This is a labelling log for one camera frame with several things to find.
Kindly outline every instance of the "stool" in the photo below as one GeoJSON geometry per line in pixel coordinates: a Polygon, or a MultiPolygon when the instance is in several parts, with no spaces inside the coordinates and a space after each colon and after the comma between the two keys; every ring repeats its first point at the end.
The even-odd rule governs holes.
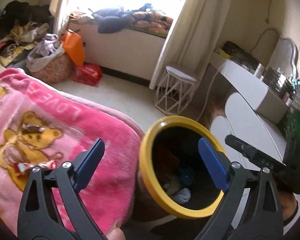
{"type": "Polygon", "coordinates": [[[198,83],[199,77],[190,69],[176,64],[166,66],[157,87],[154,106],[166,115],[181,114],[190,104],[198,83]],[[164,108],[159,106],[163,100],[164,108]]]}

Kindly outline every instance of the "folded blanket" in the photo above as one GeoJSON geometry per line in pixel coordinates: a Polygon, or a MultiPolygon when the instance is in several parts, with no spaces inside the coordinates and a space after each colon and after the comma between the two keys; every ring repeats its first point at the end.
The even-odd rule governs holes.
{"type": "MultiPolygon", "coordinates": [[[[7,226],[16,234],[26,183],[13,163],[53,159],[59,166],[87,150],[96,138],[104,140],[105,155],[80,196],[103,232],[115,220],[125,220],[133,202],[141,139],[123,121],[62,97],[16,69],[0,73],[0,217],[7,226]],[[23,124],[44,131],[23,133],[23,124]]],[[[72,229],[60,196],[54,194],[65,226],[72,229]]]]}

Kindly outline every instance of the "black baseboard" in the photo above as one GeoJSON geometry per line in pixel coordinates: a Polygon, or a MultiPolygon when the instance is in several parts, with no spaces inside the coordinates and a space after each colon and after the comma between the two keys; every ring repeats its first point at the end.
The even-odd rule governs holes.
{"type": "Polygon", "coordinates": [[[124,72],[121,72],[118,70],[114,70],[111,68],[107,68],[107,67],[100,66],[100,68],[101,68],[103,74],[113,76],[116,78],[120,78],[120,79],[123,79],[126,81],[130,81],[132,83],[135,83],[135,84],[138,84],[141,86],[145,86],[145,87],[148,87],[150,85],[150,80],[140,78],[140,77],[137,77],[134,75],[130,75],[130,74],[127,74],[127,73],[124,73],[124,72]]]}

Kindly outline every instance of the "red plastic bag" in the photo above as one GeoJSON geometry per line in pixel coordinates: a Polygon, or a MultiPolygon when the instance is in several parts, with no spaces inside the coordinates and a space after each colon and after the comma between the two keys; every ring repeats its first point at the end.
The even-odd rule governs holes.
{"type": "Polygon", "coordinates": [[[77,66],[73,81],[90,86],[98,84],[102,78],[101,68],[96,64],[85,64],[77,66]]]}

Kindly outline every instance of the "curtain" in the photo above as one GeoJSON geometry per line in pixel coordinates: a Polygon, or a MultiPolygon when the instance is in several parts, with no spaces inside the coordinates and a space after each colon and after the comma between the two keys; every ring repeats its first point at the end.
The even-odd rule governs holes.
{"type": "Polygon", "coordinates": [[[154,89],[164,67],[180,64],[205,74],[228,14],[231,0],[183,0],[163,45],[149,88],[154,89]]]}
{"type": "Polygon", "coordinates": [[[51,0],[49,10],[54,16],[53,33],[60,35],[67,27],[71,13],[71,0],[51,0]]]}

